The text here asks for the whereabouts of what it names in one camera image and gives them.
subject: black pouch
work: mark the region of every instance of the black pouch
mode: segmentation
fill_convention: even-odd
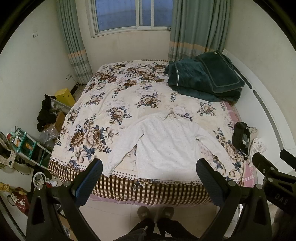
[[[244,122],[237,122],[234,125],[234,132],[232,135],[232,144],[248,159],[248,147],[250,143],[250,131],[248,125]]]

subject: white wall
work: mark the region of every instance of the white wall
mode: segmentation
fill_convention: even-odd
[[[296,52],[274,20],[252,0],[232,0],[225,48],[271,93],[296,140]]]
[[[168,59],[170,31],[130,31],[91,38],[85,0],[76,0],[76,8],[83,44],[93,73],[108,63]]]
[[[46,0],[21,23],[0,54],[0,131],[4,134],[18,126],[37,138],[44,94],[71,90],[76,83],[73,78],[66,80],[67,74],[75,75],[58,24],[56,1]]]

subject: yellow box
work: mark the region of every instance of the yellow box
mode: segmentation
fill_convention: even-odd
[[[55,93],[55,97],[57,98],[57,101],[62,102],[63,104],[70,107],[76,103],[68,88],[57,91]]]

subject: black pants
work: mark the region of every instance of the black pants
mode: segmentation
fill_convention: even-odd
[[[182,226],[178,221],[170,220],[169,218],[161,218],[157,222],[157,227],[159,229],[160,235],[157,233],[153,233],[155,223],[152,219],[147,218],[141,222],[139,222],[129,233],[136,231],[140,228],[146,228],[146,238],[145,240],[153,240],[165,237],[165,232],[169,233],[173,238],[181,238],[181,239],[190,239],[190,240],[198,240],[197,237],[189,233],[186,228]]]

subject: bolt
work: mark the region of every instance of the bolt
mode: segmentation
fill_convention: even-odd
[[[262,189],[262,185],[259,184],[259,183],[257,183],[257,184],[256,184],[256,188],[259,189],[259,190],[261,190],[261,189]]]
[[[230,181],[228,181],[228,185],[231,187],[234,187],[236,185],[236,183],[235,183],[235,181],[230,180]]]
[[[38,186],[37,186],[37,189],[38,190],[41,190],[43,188],[43,184],[39,184]]]
[[[68,186],[70,186],[71,185],[71,181],[65,181],[64,183],[63,183],[63,185],[65,186],[65,187],[68,187]]]

